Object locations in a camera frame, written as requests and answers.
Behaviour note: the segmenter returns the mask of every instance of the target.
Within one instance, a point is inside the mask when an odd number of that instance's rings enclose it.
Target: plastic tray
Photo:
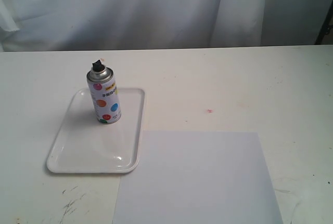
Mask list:
[[[139,161],[145,92],[118,88],[121,118],[97,120],[88,88],[78,91],[66,112],[47,159],[53,173],[128,173]]]

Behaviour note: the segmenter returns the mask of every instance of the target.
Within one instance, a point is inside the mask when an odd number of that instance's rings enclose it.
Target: dark object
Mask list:
[[[93,63],[93,71],[94,72],[101,72],[104,70],[105,66],[102,64],[100,60],[97,60],[95,63]]]
[[[329,25],[329,22],[331,21],[332,17],[333,17],[333,1],[328,10],[328,13],[327,13],[326,19],[322,25],[321,31],[319,32],[315,45],[320,45],[323,41],[324,36],[329,34],[331,29],[333,29],[333,25]]]

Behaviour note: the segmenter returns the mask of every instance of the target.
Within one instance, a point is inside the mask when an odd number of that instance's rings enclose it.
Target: black nozzle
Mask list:
[[[97,60],[95,63],[93,63],[93,71],[94,72],[101,72],[105,69],[105,66],[102,64],[100,60]]]

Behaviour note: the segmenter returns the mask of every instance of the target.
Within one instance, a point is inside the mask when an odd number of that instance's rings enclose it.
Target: can label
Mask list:
[[[104,83],[88,80],[88,86],[98,120],[104,124],[118,121],[121,117],[121,109],[114,77]]]

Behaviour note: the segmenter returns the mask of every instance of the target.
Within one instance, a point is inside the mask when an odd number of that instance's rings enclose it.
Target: blue dot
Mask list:
[[[118,104],[115,103],[112,107],[111,107],[111,111],[114,112],[118,109]]]

